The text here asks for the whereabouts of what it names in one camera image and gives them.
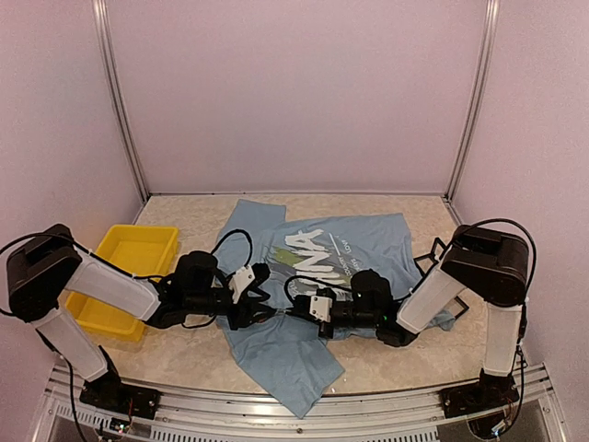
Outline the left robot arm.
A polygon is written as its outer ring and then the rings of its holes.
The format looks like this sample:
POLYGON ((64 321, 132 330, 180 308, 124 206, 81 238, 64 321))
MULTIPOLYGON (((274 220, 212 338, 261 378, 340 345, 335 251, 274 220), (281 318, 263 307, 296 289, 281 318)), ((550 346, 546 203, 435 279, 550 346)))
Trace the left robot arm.
POLYGON ((226 318, 231 330, 267 320, 276 310, 261 289, 271 271, 246 261, 225 274, 212 252, 194 250, 179 258, 173 273, 138 276, 100 258, 56 224, 8 242, 6 315, 31 324, 83 380, 79 400, 102 410, 152 420, 161 394, 125 383, 106 350, 94 344, 58 298, 74 291, 118 308, 156 329, 184 323, 189 315, 226 318))

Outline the light blue printed t-shirt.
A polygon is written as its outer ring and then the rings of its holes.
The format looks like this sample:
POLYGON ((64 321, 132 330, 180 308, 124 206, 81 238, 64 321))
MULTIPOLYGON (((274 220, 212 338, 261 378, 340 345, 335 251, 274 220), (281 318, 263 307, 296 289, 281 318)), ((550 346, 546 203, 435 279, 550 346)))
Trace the light blue printed t-shirt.
MULTIPOLYGON (((312 295, 318 282, 339 286, 341 300, 352 276, 373 269, 391 284, 392 296, 408 294, 421 276, 411 235, 401 214, 333 216, 286 221, 283 205, 239 200, 221 232, 243 229, 216 253, 224 273, 247 258, 271 269, 261 288, 269 306, 290 308, 289 296, 312 295)), ((261 324, 231 331, 217 321, 237 365, 298 418, 304 417, 344 369, 318 336, 315 324, 282 312, 261 324)))

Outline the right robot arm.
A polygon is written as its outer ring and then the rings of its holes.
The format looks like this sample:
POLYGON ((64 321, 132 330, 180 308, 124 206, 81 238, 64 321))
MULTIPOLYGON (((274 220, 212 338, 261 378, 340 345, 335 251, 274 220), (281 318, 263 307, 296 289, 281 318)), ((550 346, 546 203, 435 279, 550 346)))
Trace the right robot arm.
POLYGON ((339 286, 324 281, 312 295, 289 296, 287 314, 318 325, 330 339, 338 328, 372 329, 392 347, 415 341, 450 302, 469 291, 487 306, 485 357, 477 380, 441 390, 447 418, 515 405, 523 400, 524 385, 515 382, 514 360, 525 336, 526 302, 537 266, 537 247, 530 233, 519 235, 493 229, 494 219, 459 226, 441 253, 431 251, 432 266, 400 299, 390 282, 374 270, 351 278, 339 300, 339 286))

